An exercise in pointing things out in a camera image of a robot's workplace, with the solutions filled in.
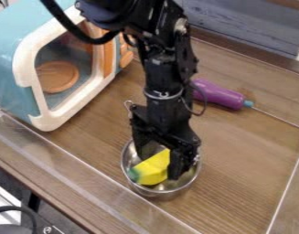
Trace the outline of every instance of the gray wall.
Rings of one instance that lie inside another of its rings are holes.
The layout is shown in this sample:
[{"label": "gray wall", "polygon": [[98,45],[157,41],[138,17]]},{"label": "gray wall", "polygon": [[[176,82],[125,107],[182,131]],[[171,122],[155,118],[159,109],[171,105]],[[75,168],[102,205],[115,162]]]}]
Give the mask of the gray wall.
[{"label": "gray wall", "polygon": [[193,25],[294,58],[299,51],[299,11],[265,0],[176,0]]}]

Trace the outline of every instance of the purple handle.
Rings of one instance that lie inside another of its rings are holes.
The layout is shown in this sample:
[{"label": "purple handle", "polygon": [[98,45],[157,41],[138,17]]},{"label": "purple handle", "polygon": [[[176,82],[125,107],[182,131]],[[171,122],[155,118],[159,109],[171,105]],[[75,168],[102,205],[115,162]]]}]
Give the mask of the purple handle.
[{"label": "purple handle", "polygon": [[[217,103],[234,110],[240,110],[244,106],[253,106],[253,102],[246,101],[244,94],[240,92],[228,90],[204,79],[197,79],[193,83],[205,91],[209,102]],[[193,92],[193,96],[197,100],[204,100],[204,95],[198,90]]]}]

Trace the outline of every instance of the purple object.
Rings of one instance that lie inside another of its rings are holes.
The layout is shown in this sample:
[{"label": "purple object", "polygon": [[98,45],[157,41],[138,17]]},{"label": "purple object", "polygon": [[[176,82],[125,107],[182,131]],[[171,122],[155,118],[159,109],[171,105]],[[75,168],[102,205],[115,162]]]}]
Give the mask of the purple object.
[{"label": "purple object", "polygon": [[[228,90],[204,79],[196,79],[193,83],[205,91],[208,102],[217,103],[234,110],[240,110],[242,107],[253,107],[253,101],[248,101],[242,93]],[[193,97],[200,101],[205,99],[198,90],[193,92]]]}]

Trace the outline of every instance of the yellow object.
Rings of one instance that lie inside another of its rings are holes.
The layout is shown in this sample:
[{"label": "yellow object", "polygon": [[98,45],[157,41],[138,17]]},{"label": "yellow object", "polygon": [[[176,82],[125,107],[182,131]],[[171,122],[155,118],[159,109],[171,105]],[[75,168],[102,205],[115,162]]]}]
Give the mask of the yellow object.
[{"label": "yellow object", "polygon": [[141,185],[157,185],[167,179],[169,164],[170,150],[165,149],[130,169],[129,177]]}]

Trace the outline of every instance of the metal bowl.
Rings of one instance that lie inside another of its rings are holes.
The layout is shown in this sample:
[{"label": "metal bowl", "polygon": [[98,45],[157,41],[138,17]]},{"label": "metal bowl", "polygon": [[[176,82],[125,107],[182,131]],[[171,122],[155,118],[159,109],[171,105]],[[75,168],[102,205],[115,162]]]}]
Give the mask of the metal bowl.
[{"label": "metal bowl", "polygon": [[[158,146],[157,152],[162,151],[165,147]],[[200,175],[202,162],[198,160],[192,170],[186,172],[180,180],[165,180],[161,184],[155,186],[142,186],[135,183],[127,175],[130,168],[142,162],[141,158],[135,152],[134,141],[130,141],[122,151],[122,170],[127,177],[130,187],[134,191],[146,198],[157,198],[159,200],[170,200],[181,195],[192,187],[193,181]]]}]

